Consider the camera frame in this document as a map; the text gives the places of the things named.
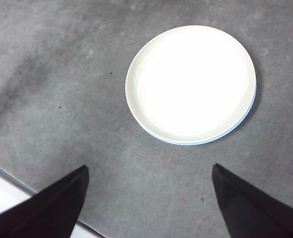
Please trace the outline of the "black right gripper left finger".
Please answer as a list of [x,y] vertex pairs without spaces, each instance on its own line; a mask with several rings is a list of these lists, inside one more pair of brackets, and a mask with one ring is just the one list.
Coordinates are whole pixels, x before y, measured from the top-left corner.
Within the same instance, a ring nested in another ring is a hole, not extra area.
[[0,213],[0,238],[69,238],[89,183],[83,165],[24,202]]

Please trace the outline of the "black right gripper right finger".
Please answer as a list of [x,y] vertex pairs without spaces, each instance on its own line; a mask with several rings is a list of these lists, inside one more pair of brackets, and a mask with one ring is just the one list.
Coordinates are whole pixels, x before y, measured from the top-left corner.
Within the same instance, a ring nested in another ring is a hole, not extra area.
[[212,180],[232,238],[293,238],[293,208],[220,164],[213,165]]

